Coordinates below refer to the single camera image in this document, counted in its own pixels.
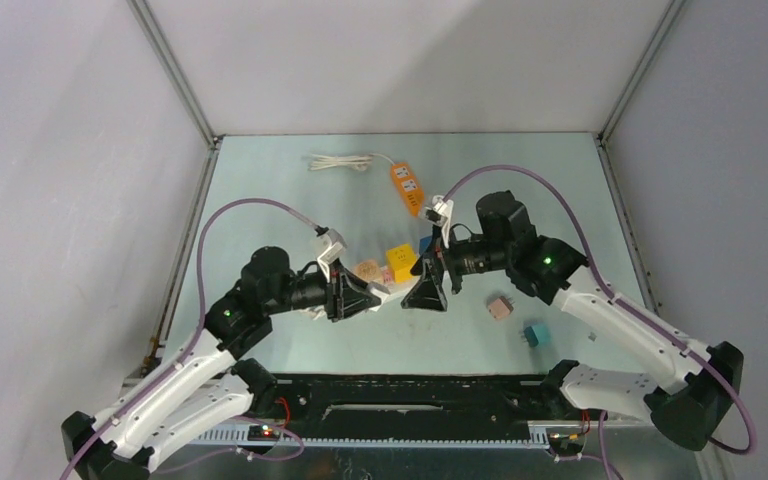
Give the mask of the blue cube socket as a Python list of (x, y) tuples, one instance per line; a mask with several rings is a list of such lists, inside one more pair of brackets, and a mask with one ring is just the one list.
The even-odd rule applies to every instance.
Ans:
[(428, 248), (431, 246), (433, 237), (431, 235), (422, 237), (419, 240), (418, 253), (420, 256), (424, 255)]

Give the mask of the white multicolour power strip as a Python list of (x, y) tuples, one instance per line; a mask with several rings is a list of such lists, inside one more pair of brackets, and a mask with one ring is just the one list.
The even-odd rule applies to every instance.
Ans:
[(366, 292), (374, 297), (373, 305), (368, 307), (370, 312), (377, 312), (383, 305), (392, 302), (399, 302), (408, 292), (417, 284), (418, 279), (413, 278), (406, 282), (392, 285), (383, 285), (376, 282), (367, 284)]

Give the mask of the beige cube socket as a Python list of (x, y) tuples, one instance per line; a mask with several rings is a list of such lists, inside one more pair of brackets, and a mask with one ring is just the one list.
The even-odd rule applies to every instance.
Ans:
[(383, 271), (379, 263), (374, 259), (368, 259), (358, 263), (353, 273), (365, 282), (383, 283)]

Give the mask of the yellow cube socket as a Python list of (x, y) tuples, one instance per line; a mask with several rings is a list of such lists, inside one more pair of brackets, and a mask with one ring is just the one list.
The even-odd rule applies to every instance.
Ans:
[(385, 258), (392, 281), (395, 284), (408, 282), (414, 277), (411, 270), (417, 261), (417, 255), (410, 244), (402, 244), (388, 249), (385, 252)]

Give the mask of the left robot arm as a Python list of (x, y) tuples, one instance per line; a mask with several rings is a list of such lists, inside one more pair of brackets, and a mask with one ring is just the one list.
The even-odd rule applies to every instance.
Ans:
[(76, 411), (61, 425), (69, 465), (82, 479), (146, 479), (213, 426), (277, 407), (277, 380), (248, 352), (272, 331), (272, 316), (320, 307), (339, 321), (378, 309), (388, 289), (366, 282), (339, 260), (290, 267), (278, 247), (255, 251), (233, 287), (176, 356), (114, 405)]

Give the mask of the orange power strip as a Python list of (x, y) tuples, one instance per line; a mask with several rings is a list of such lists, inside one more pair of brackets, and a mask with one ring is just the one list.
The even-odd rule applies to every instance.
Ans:
[(390, 167), (391, 181), (408, 212), (418, 217), (425, 204), (425, 192), (408, 163), (395, 163)]

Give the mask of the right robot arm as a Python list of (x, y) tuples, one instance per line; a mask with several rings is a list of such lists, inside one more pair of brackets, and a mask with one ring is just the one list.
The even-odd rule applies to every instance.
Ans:
[(421, 209), (432, 223), (429, 245), (412, 267), (418, 276), (405, 309), (444, 312), (443, 281), (458, 293), (466, 275), (502, 271), (523, 294), (572, 315), (625, 348), (640, 373), (560, 361), (543, 381), (545, 411), (566, 418), (577, 409), (647, 420), (674, 444), (701, 451), (739, 394), (743, 353), (723, 341), (711, 346), (672, 327), (605, 281), (581, 252), (538, 234), (527, 209), (509, 191), (476, 204), (481, 226), (464, 240), (451, 231), (452, 201), (440, 196)]

